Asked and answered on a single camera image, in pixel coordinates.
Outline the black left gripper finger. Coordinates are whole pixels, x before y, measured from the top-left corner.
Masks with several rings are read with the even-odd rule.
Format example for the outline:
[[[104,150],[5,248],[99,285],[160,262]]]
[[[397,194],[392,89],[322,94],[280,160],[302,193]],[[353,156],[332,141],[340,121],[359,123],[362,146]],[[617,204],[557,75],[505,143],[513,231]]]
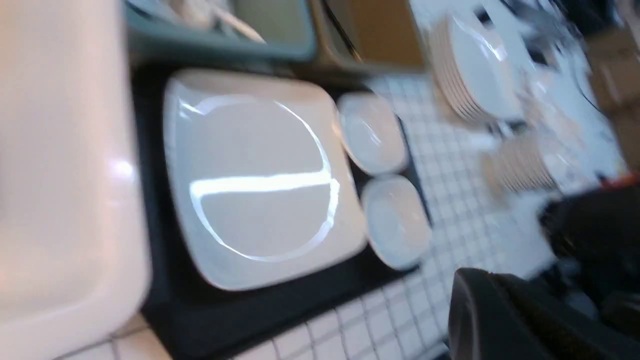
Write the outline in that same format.
[[[452,360],[637,360],[639,342],[518,276],[455,271],[448,315]]]

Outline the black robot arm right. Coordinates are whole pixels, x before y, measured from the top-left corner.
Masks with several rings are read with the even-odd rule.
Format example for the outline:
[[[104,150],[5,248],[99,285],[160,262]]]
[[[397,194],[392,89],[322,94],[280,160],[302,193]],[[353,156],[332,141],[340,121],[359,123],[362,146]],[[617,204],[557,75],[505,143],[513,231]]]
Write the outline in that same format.
[[[600,187],[550,200],[538,214],[553,254],[611,325],[639,326],[639,185]]]

